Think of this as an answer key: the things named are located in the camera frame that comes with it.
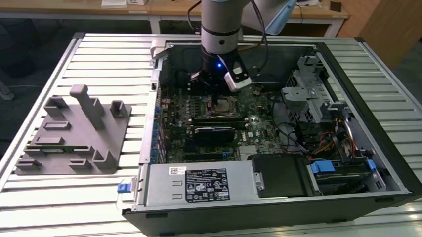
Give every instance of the barcode sticker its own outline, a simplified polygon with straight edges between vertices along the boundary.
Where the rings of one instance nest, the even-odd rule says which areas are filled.
[[[186,166],[171,167],[168,174],[184,174],[184,171],[186,171]]]

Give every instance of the sticker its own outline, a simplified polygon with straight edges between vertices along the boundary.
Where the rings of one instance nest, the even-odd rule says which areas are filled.
[[[182,167],[171,167],[168,170],[168,174],[184,174],[186,166]]]
[[[44,153],[64,153],[61,149],[41,149]]]
[[[129,13],[135,13],[135,14],[147,14],[145,11],[128,11]]]
[[[228,180],[226,169],[186,170],[186,201],[228,201]]]

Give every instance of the aluminum extrusion table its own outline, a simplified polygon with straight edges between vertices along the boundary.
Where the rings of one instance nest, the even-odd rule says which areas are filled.
[[[116,185],[137,174],[144,108],[151,77],[151,48],[163,40],[199,40],[191,35],[76,34],[40,97],[0,162],[0,236],[143,236],[121,217],[132,194],[117,195]],[[268,37],[268,41],[323,41],[395,143],[414,173],[422,178],[422,106],[364,42],[355,39]],[[259,37],[244,37],[259,40]],[[27,142],[53,96],[68,96],[73,84],[87,84],[101,103],[132,105],[119,170],[112,175],[39,175],[12,173]],[[332,85],[339,99],[339,91]],[[312,224],[211,233],[200,236],[421,236],[422,204],[415,201],[336,224]]]

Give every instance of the cable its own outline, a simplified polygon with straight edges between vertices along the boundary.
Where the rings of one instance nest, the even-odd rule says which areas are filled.
[[[191,8],[187,10],[187,23],[190,24],[190,27],[191,27],[191,29],[192,29],[194,32],[195,32],[195,28],[194,28],[192,23],[191,23],[191,11],[195,9],[195,7],[199,6],[200,2],[202,2],[202,1],[199,0],[198,3],[195,3],[195,4],[191,6]]]
[[[17,88],[17,87],[36,87],[36,88],[44,88],[43,86],[39,86],[39,85],[12,85],[12,86],[8,86],[8,88]]]
[[[11,143],[11,142],[12,142],[12,139],[0,138],[0,142]]]
[[[302,6],[296,4],[296,6],[300,8],[300,24],[303,23],[303,13],[302,13]]]
[[[264,20],[263,20],[262,13],[259,12],[259,8],[258,8],[258,6],[256,6],[255,0],[251,0],[251,4],[252,4],[252,7],[254,7],[254,11],[255,11],[256,17],[258,17],[258,19],[259,19],[259,23],[260,23],[260,25],[262,25],[262,32],[263,32],[264,61],[263,61],[262,66],[259,67],[259,70],[262,71],[263,68],[264,68],[264,66],[266,66],[266,63],[267,63],[267,61],[268,61],[268,42],[267,42],[266,33],[264,33]]]

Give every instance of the warning label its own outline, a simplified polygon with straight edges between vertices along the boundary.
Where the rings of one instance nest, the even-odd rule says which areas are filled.
[[[230,200],[226,169],[186,170],[184,177],[188,203]]]

